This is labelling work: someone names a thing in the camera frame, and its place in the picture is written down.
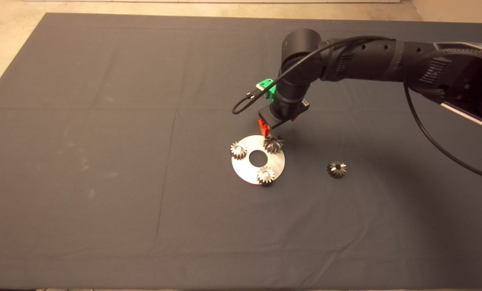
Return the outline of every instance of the metal gear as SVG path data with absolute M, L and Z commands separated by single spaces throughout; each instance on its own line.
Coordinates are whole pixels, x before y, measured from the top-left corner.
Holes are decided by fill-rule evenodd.
M 242 160 L 246 157 L 246 145 L 240 141 L 236 141 L 230 145 L 230 154 L 236 160 Z
M 266 186 L 275 180 L 275 172 L 272 168 L 264 166 L 257 171 L 257 181 L 259 184 Z
M 277 137 L 268 135 L 264 139 L 264 148 L 266 151 L 268 151 L 268 153 L 272 153 L 272 154 L 278 153 L 282 149 L 283 145 L 284 145 L 284 140 L 281 138 L 280 135 L 278 135 Z
M 347 164 L 337 160 L 328 164 L 328 173 L 331 177 L 340 178 L 347 173 Z

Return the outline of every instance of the metal plate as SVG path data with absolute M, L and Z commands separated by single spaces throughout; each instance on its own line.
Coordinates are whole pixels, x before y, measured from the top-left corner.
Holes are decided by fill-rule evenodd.
M 264 137 L 262 135 L 247 136 L 240 141 L 246 145 L 247 153 L 242 160 L 236 160 L 232 157 L 232 167 L 241 179 L 250 184 L 259 185 L 259 182 L 257 181 L 257 171 L 259 171 L 261 167 L 256 167 L 250 162 L 250 154 L 253 151 L 262 151 L 266 154 L 268 161 L 265 166 L 274 170 L 275 180 L 280 174 L 282 174 L 285 164 L 283 151 L 279 151 L 275 154 L 268 153 L 264 148 Z

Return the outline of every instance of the gear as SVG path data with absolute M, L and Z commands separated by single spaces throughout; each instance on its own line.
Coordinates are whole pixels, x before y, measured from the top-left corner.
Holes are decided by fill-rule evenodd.
M 340 178 L 347 173 L 347 164 L 334 160 L 328 165 L 328 172 L 331 177 Z
M 270 167 L 261 167 L 257 171 L 257 181 L 259 184 L 266 186 L 271 184 L 275 180 L 275 172 Z
M 278 135 L 277 137 L 268 135 L 264 139 L 264 148 L 270 154 L 275 154 L 281 151 L 283 145 L 284 140 L 280 137 L 280 135 Z
M 246 145 L 240 141 L 234 142 L 230 145 L 230 154 L 236 160 L 242 160 L 246 157 Z

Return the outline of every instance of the gear hole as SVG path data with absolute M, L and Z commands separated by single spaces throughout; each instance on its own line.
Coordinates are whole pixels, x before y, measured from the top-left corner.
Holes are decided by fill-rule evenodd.
M 268 157 L 266 156 L 266 153 L 264 151 L 252 151 L 248 158 L 250 159 L 250 163 L 254 167 L 262 167 L 268 162 Z

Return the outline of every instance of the dark gray cloth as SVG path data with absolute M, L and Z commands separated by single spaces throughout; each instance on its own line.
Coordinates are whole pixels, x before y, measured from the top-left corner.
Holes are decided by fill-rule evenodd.
M 0 288 L 482 287 L 482 177 L 424 138 L 401 84 L 314 83 L 276 183 L 234 173 L 267 101 L 230 109 L 300 27 L 482 42 L 482 24 L 45 15 L 0 79 Z M 413 98 L 482 170 L 482 127 Z

